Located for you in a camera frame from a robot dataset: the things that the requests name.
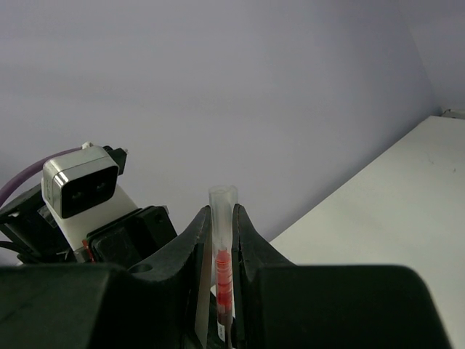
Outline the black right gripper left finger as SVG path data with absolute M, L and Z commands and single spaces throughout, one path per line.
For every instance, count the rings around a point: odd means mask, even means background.
M 3 348 L 204 348 L 211 210 L 125 269 L 105 263 L 1 269 Z

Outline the red gel pen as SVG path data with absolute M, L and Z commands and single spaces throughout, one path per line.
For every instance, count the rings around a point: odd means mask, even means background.
M 215 291 L 217 299 L 217 334 L 226 348 L 232 344 L 233 324 L 233 209 L 238 202 L 238 189 L 233 185 L 209 189 Z

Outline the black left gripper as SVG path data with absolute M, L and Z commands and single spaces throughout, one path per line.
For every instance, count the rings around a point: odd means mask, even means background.
M 109 262 L 124 268 L 177 235 L 165 207 L 139 208 L 121 187 L 110 200 L 61 219 L 49 211 L 39 185 L 1 208 L 1 232 L 24 264 Z

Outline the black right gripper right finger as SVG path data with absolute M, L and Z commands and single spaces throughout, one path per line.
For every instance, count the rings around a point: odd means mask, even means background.
M 423 279 L 401 265 L 295 265 L 232 214 L 239 348 L 449 348 Z

